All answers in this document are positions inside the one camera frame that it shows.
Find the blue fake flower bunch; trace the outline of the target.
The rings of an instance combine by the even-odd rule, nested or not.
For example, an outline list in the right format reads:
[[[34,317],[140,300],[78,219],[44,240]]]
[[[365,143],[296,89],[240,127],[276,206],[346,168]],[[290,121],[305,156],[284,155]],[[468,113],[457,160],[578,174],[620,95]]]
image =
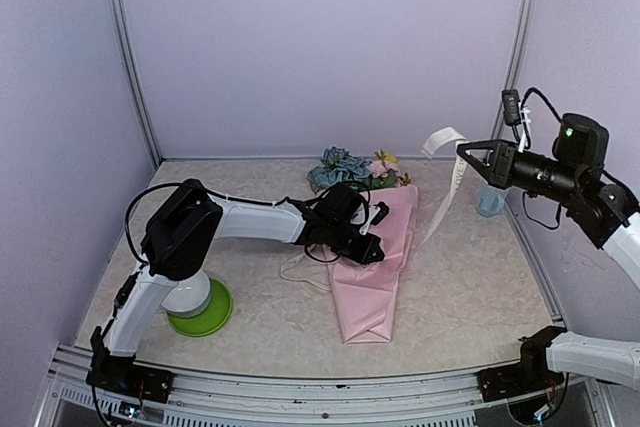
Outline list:
[[[353,156],[348,150],[330,147],[324,150],[320,165],[306,175],[309,187],[314,193],[322,192],[338,183],[346,183],[355,189],[362,189],[371,177],[371,160]]]

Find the pale pink fake flower stem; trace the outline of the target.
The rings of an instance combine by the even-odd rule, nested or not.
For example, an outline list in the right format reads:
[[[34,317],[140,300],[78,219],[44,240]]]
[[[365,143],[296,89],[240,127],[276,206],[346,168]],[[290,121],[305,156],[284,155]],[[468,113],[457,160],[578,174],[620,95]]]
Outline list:
[[[384,150],[374,153],[375,160],[368,166],[370,178],[368,185],[371,190],[405,187],[411,184],[412,179],[406,171],[402,171],[399,163],[386,164],[382,161]]]

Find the pink wrapping paper sheet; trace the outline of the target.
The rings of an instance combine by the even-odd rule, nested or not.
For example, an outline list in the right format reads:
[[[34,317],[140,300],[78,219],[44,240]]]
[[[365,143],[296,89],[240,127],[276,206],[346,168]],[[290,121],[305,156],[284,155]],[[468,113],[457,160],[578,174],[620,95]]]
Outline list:
[[[392,339],[400,274],[413,240],[418,188],[409,185],[376,190],[389,214],[372,232],[381,238],[384,260],[359,266],[339,260],[328,267],[328,280],[345,344],[388,343]]]

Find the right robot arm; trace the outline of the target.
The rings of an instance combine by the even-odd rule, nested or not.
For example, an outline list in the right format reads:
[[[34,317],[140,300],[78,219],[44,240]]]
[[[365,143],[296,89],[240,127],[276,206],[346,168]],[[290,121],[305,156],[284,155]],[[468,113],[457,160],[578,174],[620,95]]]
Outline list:
[[[575,113],[560,120],[552,157],[520,151],[514,142],[460,144],[456,152],[492,187],[521,189],[565,209],[595,248],[604,251],[633,282],[639,281],[639,201],[604,169],[609,133]],[[480,372],[483,397],[527,393],[579,374],[639,388],[639,345],[576,334],[549,326],[523,339],[520,359]]]

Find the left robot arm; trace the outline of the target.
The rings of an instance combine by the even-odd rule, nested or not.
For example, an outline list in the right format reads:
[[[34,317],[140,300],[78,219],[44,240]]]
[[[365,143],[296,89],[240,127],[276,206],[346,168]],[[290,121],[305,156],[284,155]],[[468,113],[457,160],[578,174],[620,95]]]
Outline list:
[[[172,184],[132,250],[137,266],[116,294],[111,318],[92,333],[92,372],[118,391],[133,390],[140,381],[133,362],[158,310],[187,337],[208,336],[226,323],[231,296],[202,269],[216,240],[278,241],[298,245],[306,255],[323,246],[337,260],[362,266],[382,261],[382,241],[370,229],[389,208],[354,186],[339,182],[309,200],[261,201],[214,192],[197,179]]]

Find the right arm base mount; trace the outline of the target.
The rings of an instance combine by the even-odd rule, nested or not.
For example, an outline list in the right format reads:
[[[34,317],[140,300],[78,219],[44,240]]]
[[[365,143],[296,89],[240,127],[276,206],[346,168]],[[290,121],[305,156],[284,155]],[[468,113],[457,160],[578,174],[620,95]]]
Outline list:
[[[483,401],[493,402],[561,385],[565,376],[550,371],[545,364],[531,367],[516,362],[483,369],[477,379]]]

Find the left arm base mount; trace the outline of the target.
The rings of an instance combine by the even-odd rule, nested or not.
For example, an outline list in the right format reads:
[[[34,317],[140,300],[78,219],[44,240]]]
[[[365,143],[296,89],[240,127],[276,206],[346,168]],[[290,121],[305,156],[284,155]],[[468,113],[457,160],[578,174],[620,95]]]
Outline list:
[[[119,363],[103,370],[92,367],[86,378],[87,384],[92,387],[163,404],[168,402],[173,381],[174,374],[171,371]]]

